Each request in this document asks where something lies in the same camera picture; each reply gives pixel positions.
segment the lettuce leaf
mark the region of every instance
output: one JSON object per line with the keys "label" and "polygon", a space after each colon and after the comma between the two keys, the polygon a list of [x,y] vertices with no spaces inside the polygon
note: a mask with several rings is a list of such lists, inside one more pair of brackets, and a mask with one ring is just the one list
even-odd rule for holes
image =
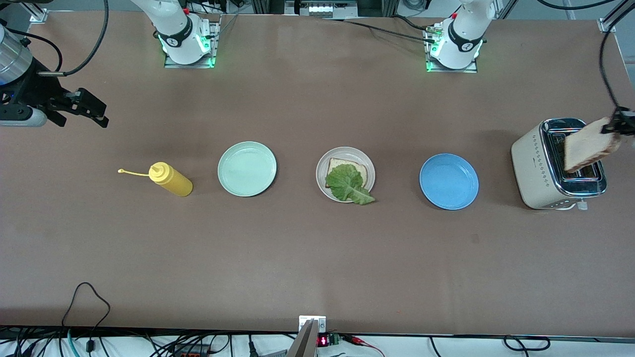
{"label": "lettuce leaf", "polygon": [[358,205],[367,205],[375,200],[367,189],[362,187],[364,180],[355,166],[350,164],[339,165],[326,176],[326,184],[331,187],[331,192],[340,201],[351,199]]}

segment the white toaster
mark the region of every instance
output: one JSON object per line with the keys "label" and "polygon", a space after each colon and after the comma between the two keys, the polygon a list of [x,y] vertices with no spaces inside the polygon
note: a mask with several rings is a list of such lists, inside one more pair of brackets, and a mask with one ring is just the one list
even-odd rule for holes
{"label": "white toaster", "polygon": [[520,195],[536,210],[585,209],[585,199],[606,191],[602,163],[574,173],[564,171],[565,137],[585,126],[575,118],[548,119],[512,145],[512,162]]}

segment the yellow squeeze bottle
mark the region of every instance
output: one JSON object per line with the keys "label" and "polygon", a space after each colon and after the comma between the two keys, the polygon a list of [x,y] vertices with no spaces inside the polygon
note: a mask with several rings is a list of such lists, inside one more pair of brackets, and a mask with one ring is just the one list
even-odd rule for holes
{"label": "yellow squeeze bottle", "polygon": [[187,196],[194,188],[192,181],[188,180],[187,177],[166,163],[156,163],[150,166],[147,175],[144,173],[129,172],[124,169],[119,169],[118,172],[137,176],[148,176],[155,184],[180,197]]}

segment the mint green plate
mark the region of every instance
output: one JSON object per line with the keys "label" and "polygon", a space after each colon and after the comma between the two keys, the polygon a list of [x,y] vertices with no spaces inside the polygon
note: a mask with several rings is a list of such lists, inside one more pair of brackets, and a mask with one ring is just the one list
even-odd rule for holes
{"label": "mint green plate", "polygon": [[241,197],[256,196],[276,177],[274,153],[259,142],[245,141],[230,147],[220,157],[218,179],[227,192]]}

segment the bread slice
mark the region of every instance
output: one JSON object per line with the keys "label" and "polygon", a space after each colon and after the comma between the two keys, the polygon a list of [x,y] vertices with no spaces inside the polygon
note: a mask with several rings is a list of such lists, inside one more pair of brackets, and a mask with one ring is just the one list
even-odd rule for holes
{"label": "bread slice", "polygon": [[355,166],[357,171],[359,171],[359,173],[361,174],[361,179],[363,182],[361,185],[362,187],[364,187],[364,185],[366,185],[366,181],[368,180],[368,170],[366,169],[364,165],[360,165],[354,161],[331,158],[328,161],[328,170],[326,171],[326,174],[328,175],[329,173],[331,173],[331,171],[333,171],[334,168],[344,164],[350,164]]}
{"label": "bread slice", "polygon": [[565,171],[575,172],[591,165],[620,147],[620,134],[602,134],[602,127],[611,119],[603,117],[589,123],[565,138]]}

